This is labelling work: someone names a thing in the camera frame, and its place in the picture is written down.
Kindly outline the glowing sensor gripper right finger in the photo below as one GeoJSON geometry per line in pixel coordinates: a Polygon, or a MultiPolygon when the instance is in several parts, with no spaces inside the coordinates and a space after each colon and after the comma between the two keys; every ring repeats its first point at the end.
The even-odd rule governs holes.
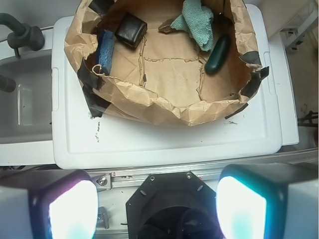
{"type": "Polygon", "coordinates": [[[319,167],[229,164],[220,174],[216,211],[227,239],[317,239],[319,167]]]}

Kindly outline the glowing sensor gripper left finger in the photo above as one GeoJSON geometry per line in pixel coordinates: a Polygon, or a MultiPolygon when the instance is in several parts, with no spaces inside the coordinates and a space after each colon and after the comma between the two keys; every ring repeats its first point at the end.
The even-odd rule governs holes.
{"type": "Polygon", "coordinates": [[[0,174],[2,239],[91,239],[98,192],[84,170],[12,170],[0,174]]]}

